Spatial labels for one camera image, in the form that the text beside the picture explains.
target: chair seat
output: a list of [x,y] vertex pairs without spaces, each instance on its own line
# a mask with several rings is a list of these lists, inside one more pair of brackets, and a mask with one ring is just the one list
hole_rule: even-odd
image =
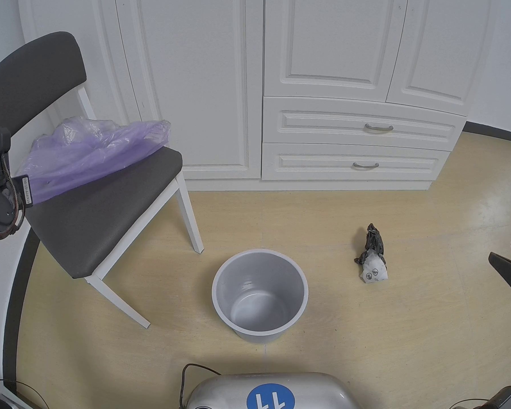
[[168,147],[27,209],[51,255],[74,279],[90,276],[182,169]]

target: chair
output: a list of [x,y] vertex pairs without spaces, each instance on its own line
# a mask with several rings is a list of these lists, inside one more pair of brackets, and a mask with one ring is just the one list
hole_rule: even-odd
[[[75,38],[55,32],[0,62],[0,127],[12,135],[71,89],[95,119],[83,83],[85,66]],[[191,243],[204,247],[182,173],[182,156],[168,147],[102,179],[27,209],[26,217],[52,256],[74,279],[85,280],[143,327],[150,322],[102,280],[164,204],[176,195]]]

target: metal handle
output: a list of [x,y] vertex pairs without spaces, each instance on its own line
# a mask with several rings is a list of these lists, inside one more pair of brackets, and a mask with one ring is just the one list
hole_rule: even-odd
[[377,168],[379,166],[379,163],[375,162],[375,165],[360,165],[354,162],[352,166],[356,168],[365,168],[366,170],[371,170],[372,168]]
[[377,127],[377,126],[371,126],[370,124],[366,124],[365,127],[369,130],[380,130],[381,132],[389,132],[390,130],[393,130],[393,126],[388,127]]

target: purple plastic bag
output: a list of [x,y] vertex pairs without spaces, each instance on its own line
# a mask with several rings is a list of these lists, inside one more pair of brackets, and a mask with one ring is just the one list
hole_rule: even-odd
[[34,140],[17,175],[28,174],[34,204],[41,203],[150,156],[169,136],[168,121],[118,126],[111,120],[72,117],[53,135]]

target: light wood floor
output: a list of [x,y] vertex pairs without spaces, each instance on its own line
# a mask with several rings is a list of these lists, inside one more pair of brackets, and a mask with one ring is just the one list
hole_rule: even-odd
[[[326,372],[366,409],[448,409],[511,385],[511,289],[487,261],[490,251],[511,258],[511,142],[463,133],[429,191],[191,200],[202,255],[171,201],[106,279],[151,321],[148,330],[40,246],[18,379],[51,408],[177,409],[188,362],[222,373]],[[389,280],[366,285],[354,258],[370,222],[384,239]],[[300,321],[266,346],[230,331],[210,297],[227,258],[261,247],[290,256],[309,284]],[[188,394],[208,377],[196,369],[188,376]]]

